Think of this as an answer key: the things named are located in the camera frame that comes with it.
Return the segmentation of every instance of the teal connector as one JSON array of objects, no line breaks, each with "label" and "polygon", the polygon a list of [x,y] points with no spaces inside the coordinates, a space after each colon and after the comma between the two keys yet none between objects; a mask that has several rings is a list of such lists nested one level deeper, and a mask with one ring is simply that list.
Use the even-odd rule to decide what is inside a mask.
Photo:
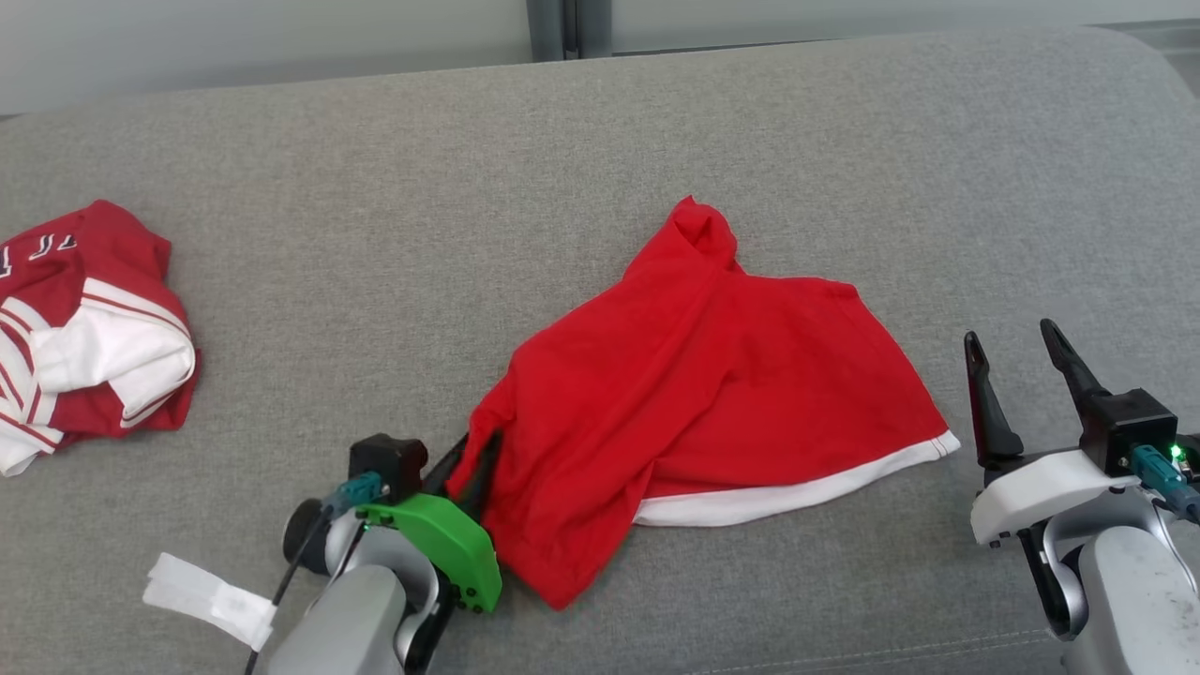
[{"label": "teal connector", "polygon": [[1200,492],[1196,492],[1171,460],[1153,446],[1133,449],[1130,464],[1134,476],[1163,496],[1175,515],[1200,524]]},{"label": "teal connector", "polygon": [[374,471],[350,478],[322,500],[323,507],[332,507],[332,520],[354,507],[368,504],[383,496],[383,478]]}]

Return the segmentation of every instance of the wall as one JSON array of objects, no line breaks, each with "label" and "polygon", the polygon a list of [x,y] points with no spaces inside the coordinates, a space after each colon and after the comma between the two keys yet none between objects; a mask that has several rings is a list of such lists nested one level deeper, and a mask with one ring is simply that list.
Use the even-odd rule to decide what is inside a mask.
[{"label": "wall", "polygon": [[613,50],[1200,17],[1200,0],[613,0]]},{"label": "wall", "polygon": [[94,96],[528,61],[524,0],[0,0],[0,115]]}]

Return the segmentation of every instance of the gray fabric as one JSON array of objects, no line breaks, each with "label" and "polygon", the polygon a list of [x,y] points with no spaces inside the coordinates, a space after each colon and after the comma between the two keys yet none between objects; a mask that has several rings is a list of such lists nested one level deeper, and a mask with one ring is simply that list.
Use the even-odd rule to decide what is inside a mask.
[{"label": "gray fabric", "polygon": [[[0,125],[0,234],[95,198],[175,244],[204,350],[176,434],[0,485],[6,675],[226,674],[139,598],[160,551],[269,595],[280,532],[376,431],[436,454],[509,353],[688,193],[752,273],[856,283],[959,454],[719,530],[635,528],[562,614],[508,578],[440,673],[1058,673],[1018,546],[974,545],[961,340],[1032,447],[1078,425],[1037,319],[1200,429],[1200,118],[1102,30],[930,35],[104,101]],[[737,461],[731,455],[730,461]],[[1196,532],[1181,531],[1193,560]],[[320,587],[283,603],[290,629]]]}]

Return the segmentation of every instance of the white tape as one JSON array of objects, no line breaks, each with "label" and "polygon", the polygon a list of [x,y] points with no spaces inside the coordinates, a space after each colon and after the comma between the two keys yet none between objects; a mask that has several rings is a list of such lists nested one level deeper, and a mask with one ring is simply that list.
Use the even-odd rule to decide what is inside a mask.
[{"label": "white tape", "polygon": [[170,554],[158,554],[142,602],[205,621],[258,651],[271,637],[275,605]]}]

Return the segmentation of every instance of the white hem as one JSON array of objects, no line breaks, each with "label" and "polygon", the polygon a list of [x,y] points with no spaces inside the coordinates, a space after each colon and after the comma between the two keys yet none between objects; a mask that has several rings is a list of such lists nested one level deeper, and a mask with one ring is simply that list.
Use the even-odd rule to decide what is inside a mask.
[{"label": "white hem", "polygon": [[901,468],[943,458],[960,447],[959,440],[947,430],[872,462],[808,483],[652,497],[642,500],[637,507],[634,525],[719,527],[749,522],[835,500]]},{"label": "white hem", "polygon": [[37,459],[37,453],[25,455],[25,459],[16,459],[20,456],[19,453],[10,454],[7,450],[0,448],[0,476],[5,478],[12,478],[13,476],[19,476],[29,465],[34,464]]},{"label": "white hem", "polygon": [[162,396],[158,396],[158,399],[156,399],[156,400],[150,401],[149,404],[146,404],[145,407],[143,407],[140,411],[134,411],[133,414],[128,414],[127,412],[122,412],[121,413],[121,429],[132,429],[132,428],[137,426],[138,424],[142,424],[143,422],[145,422],[146,418],[150,417],[151,414],[154,414],[155,412],[157,412],[158,408],[161,408],[162,405],[166,404],[168,399],[170,399],[172,396],[175,395],[175,392],[179,390],[179,388],[184,384],[184,382],[187,382],[187,377],[185,377],[184,380],[181,380],[179,382],[179,384],[176,384],[175,388],[172,389],[170,392],[167,392]]}]

